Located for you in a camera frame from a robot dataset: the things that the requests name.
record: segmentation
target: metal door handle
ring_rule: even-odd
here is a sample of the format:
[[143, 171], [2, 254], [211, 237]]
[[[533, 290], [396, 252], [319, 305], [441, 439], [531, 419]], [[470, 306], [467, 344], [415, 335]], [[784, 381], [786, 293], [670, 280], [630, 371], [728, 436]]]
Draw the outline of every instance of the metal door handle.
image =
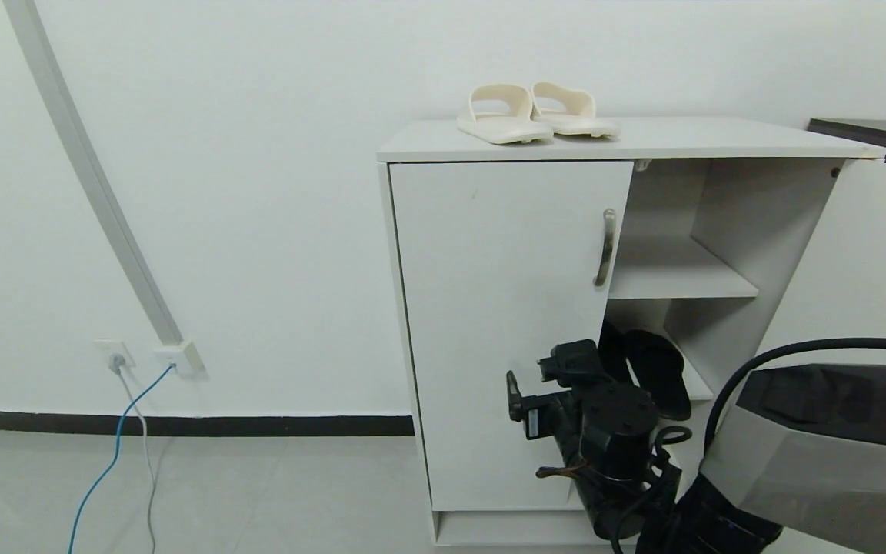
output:
[[601, 268], [594, 277], [594, 286], [602, 287], [608, 280], [608, 270], [611, 269], [611, 255], [615, 253], [615, 211], [604, 210], [604, 251], [601, 252]]

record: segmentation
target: black cable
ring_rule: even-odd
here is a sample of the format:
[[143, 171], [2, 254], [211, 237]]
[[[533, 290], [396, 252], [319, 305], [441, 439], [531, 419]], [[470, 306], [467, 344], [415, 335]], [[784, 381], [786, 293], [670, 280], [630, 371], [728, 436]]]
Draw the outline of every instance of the black cable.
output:
[[618, 537], [621, 534], [621, 527], [625, 525], [625, 520], [630, 518], [632, 513], [637, 512], [646, 502], [651, 501], [658, 494], [658, 491], [662, 489], [662, 483], [658, 482], [648, 490], [644, 491], [644, 494], [638, 497], [638, 500], [631, 502], [631, 505], [628, 506], [624, 512], [621, 512], [621, 515], [618, 516], [618, 524], [615, 526], [615, 532], [611, 534], [611, 548], [615, 551], [615, 554], [625, 554], [625, 551], [622, 549], [621, 544], [618, 542]]
[[[661, 446], [662, 445], [677, 445], [679, 442], [686, 442], [692, 438], [692, 430], [688, 427], [682, 427], [682, 425], [670, 425], [668, 427], [662, 427], [658, 430], [658, 434], [655, 434], [655, 455], [656, 456], [664, 456], [664, 463], [668, 464], [668, 452], [665, 451]], [[665, 476], [665, 470], [662, 469], [662, 476]], [[632, 513], [637, 512], [638, 509], [643, 507], [644, 504], [653, 500], [653, 498], [665, 487], [665, 480], [658, 480], [654, 485], [651, 485], [647, 488], [637, 500], [631, 502], [631, 504], [625, 509], [624, 512], [621, 512], [618, 516], [618, 524], [615, 526], [615, 532], [611, 534], [611, 549], [615, 551], [615, 554], [625, 554], [625, 551], [621, 549], [621, 545], [618, 537], [621, 534], [621, 527], [625, 525], [625, 522]]]
[[752, 358], [744, 365], [741, 365], [741, 368], [735, 371], [734, 375], [731, 375], [731, 378], [727, 380], [727, 385], [724, 385], [720, 394], [717, 395], [717, 399], [714, 400], [713, 410], [711, 410], [710, 417], [706, 420], [706, 436], [704, 436], [703, 441], [703, 452], [707, 452], [707, 450], [710, 449], [710, 445], [713, 444], [713, 439], [717, 435], [717, 424], [720, 422], [720, 416], [723, 414], [724, 407], [727, 405], [728, 400], [731, 399], [731, 394], [734, 393], [734, 389], [741, 384], [745, 376], [748, 376], [749, 372], [753, 371], [753, 369], [760, 367], [760, 365], [767, 364], [767, 362], [774, 359], [784, 357], [784, 355], [812, 352], [816, 350], [840, 350], [846, 348], [886, 350], [886, 338], [827, 338], [822, 340], [797, 342], [795, 344], [788, 344], [774, 348], [764, 354], [756, 355], [756, 357]]
[[[674, 435], [676, 432], [678, 432], [678, 436], [669, 438], [669, 435]], [[686, 442], [689, 439], [692, 439], [692, 430], [688, 427], [682, 425], [662, 427], [655, 435], [655, 449], [661, 449], [662, 445], [678, 445], [679, 442]]]

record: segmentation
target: open cabinet door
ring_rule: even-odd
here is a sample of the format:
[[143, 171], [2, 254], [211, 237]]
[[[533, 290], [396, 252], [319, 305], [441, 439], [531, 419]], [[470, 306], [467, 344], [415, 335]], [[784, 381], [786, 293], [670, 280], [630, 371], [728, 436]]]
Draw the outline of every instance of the open cabinet door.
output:
[[[886, 164], [848, 161], [759, 352], [819, 338], [886, 337]], [[886, 364], [886, 352], [792, 355], [799, 362]]]
[[[398, 256], [435, 511], [580, 509], [552, 438], [508, 417], [535, 360], [600, 336], [632, 162], [391, 165]], [[605, 221], [605, 211], [612, 217]], [[601, 272], [601, 279], [595, 277]]]

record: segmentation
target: black baseboard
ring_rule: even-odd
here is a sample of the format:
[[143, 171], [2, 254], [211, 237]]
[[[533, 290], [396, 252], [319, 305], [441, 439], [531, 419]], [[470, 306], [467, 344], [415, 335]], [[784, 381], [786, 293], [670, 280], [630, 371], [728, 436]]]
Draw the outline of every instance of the black baseboard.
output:
[[[151, 437], [411, 437], [409, 416], [159, 417], [148, 416]], [[114, 435], [118, 416], [0, 412], [1, 431]], [[134, 416], [123, 435], [141, 435]]]

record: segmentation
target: wall outlet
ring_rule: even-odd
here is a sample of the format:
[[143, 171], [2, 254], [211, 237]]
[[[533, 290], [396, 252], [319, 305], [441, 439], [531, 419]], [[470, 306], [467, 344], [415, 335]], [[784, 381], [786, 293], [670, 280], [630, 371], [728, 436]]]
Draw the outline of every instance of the wall outlet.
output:
[[204, 362], [197, 354], [197, 347], [194, 343], [185, 340], [177, 346], [163, 346], [155, 351], [155, 358], [164, 366], [176, 364], [177, 375], [195, 376], [203, 375], [206, 372]]
[[105, 368], [111, 369], [110, 362], [112, 362], [113, 354], [121, 354], [122, 358], [125, 358], [124, 364], [122, 364], [123, 368], [134, 368], [135, 361], [132, 360], [132, 355], [129, 354], [129, 349], [125, 347], [125, 343], [120, 340], [115, 340], [112, 338], [95, 338], [95, 349], [102, 354], [102, 360], [105, 361]]

